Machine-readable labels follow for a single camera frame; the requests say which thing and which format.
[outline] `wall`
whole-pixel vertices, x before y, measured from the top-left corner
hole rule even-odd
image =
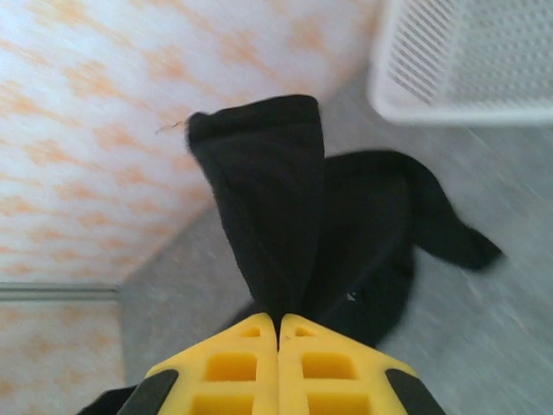
[[[121,283],[211,200],[181,127],[158,129],[324,99],[367,59],[374,3],[2,2],[0,281]]]
[[[114,302],[0,304],[2,414],[77,413],[124,385]]]

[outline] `gray carpet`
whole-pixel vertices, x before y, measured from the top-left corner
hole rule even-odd
[[[327,153],[416,157],[508,256],[482,276],[420,252],[409,311],[382,349],[413,366],[447,414],[552,413],[553,130],[390,125],[366,103],[364,73],[322,117]],[[122,289],[128,381],[212,334],[247,298],[209,211]]]

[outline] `black garment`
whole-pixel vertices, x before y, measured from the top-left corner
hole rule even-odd
[[[475,271],[501,255],[413,158],[374,150],[325,160],[311,97],[196,113],[188,131],[254,300],[230,324],[267,311],[278,329],[296,313],[375,346],[404,311],[415,246]],[[82,413],[116,413],[129,393],[105,393]]]

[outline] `yellow plastic part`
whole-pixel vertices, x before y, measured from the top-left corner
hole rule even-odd
[[[256,314],[152,367],[179,376],[159,415],[277,415],[277,339]]]
[[[266,314],[152,367],[179,376],[159,415],[408,415],[385,371],[413,369],[319,324],[286,315],[280,350]]]
[[[286,315],[278,352],[281,415],[407,415],[385,371],[401,361],[309,320]]]

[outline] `laundry basket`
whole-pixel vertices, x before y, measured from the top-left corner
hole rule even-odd
[[[553,122],[553,0],[386,0],[367,91],[399,123]]]

